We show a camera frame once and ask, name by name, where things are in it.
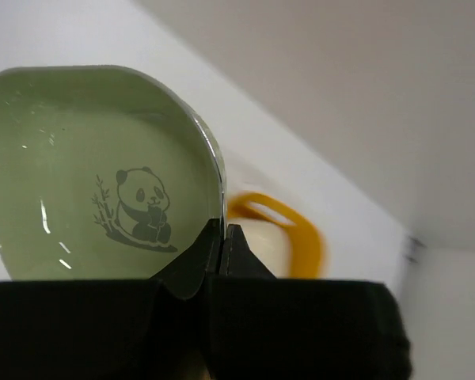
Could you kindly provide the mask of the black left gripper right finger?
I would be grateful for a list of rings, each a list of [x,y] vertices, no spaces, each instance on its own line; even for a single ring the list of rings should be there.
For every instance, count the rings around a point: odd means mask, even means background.
[[[278,279],[228,228],[205,281],[205,358],[217,379],[408,379],[411,344],[382,283]]]

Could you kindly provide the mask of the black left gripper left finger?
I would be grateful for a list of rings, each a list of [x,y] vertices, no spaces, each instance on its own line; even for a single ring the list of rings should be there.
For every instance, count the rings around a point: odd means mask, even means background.
[[[0,379],[206,379],[191,302],[221,247],[207,222],[148,279],[0,281]]]

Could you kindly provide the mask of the green panda plate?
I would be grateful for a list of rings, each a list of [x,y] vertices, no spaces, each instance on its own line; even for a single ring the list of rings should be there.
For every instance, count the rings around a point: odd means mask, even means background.
[[[224,237],[210,129],[122,66],[0,72],[0,281],[156,279],[199,290]]]

